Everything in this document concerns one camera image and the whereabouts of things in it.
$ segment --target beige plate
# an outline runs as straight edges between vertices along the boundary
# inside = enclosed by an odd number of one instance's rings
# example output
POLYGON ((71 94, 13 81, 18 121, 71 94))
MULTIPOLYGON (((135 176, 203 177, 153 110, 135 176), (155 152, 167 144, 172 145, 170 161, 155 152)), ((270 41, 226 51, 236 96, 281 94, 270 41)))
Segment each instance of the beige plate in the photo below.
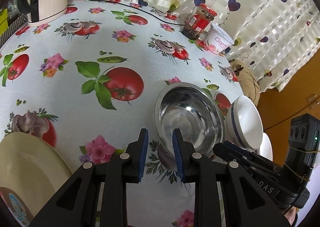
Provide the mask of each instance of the beige plate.
POLYGON ((56 151, 37 137, 15 132, 0 142, 0 190, 13 212, 8 190, 35 216, 70 176, 56 151))

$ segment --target curtain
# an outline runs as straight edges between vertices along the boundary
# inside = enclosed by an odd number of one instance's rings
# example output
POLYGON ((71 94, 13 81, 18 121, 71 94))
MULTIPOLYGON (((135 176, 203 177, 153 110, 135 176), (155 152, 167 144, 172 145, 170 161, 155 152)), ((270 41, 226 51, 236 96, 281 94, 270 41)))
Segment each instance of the curtain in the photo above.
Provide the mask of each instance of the curtain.
POLYGON ((260 91, 281 91, 319 49, 320 13, 313 0, 124 0, 170 12, 183 21, 205 3, 235 40, 226 57, 242 60, 260 91))

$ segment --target floral tablecloth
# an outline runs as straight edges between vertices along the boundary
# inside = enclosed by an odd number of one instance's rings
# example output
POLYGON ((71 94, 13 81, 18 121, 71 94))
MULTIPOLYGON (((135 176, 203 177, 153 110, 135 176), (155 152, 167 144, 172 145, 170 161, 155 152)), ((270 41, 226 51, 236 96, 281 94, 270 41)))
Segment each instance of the floral tablecloth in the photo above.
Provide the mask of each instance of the floral tablecloth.
POLYGON ((74 0, 63 17, 20 29, 1 49, 0 132, 42 138, 75 171, 85 161, 110 161, 147 128, 145 176, 127 187, 128 223, 192 226, 194 185, 180 183, 160 144, 156 98, 166 85, 188 82, 226 115, 243 93, 224 56, 163 22, 178 24, 175 16, 131 5, 74 0))

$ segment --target cabinet door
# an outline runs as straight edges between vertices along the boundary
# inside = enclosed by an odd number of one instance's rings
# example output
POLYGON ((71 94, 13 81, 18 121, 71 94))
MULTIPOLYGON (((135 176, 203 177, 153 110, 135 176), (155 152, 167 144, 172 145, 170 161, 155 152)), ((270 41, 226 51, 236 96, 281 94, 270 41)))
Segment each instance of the cabinet door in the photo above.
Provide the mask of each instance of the cabinet door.
MULTIPOLYGON (((320 119, 320 98, 313 101, 307 108, 305 108, 303 111, 299 112, 292 118, 306 113, 309 113, 310 115, 320 119)), ((292 118, 287 119, 286 121, 265 131, 271 141, 273 161, 279 165, 283 164, 287 156, 289 147, 288 137, 292 118)))
POLYGON ((280 93, 277 89, 271 89, 260 95, 257 109, 265 130, 294 116, 320 97, 319 63, 320 51, 292 77, 280 93))

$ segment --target metal bowl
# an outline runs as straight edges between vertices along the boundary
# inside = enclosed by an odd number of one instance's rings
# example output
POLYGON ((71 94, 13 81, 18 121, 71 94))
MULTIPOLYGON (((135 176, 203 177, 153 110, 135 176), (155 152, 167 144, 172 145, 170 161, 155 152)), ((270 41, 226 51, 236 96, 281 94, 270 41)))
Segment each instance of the metal bowl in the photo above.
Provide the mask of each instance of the metal bowl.
POLYGON ((212 156, 212 148, 224 140, 224 124, 216 104, 198 86, 174 83, 159 94, 154 122, 162 145, 174 156, 172 131, 181 130, 184 141, 197 152, 212 156))

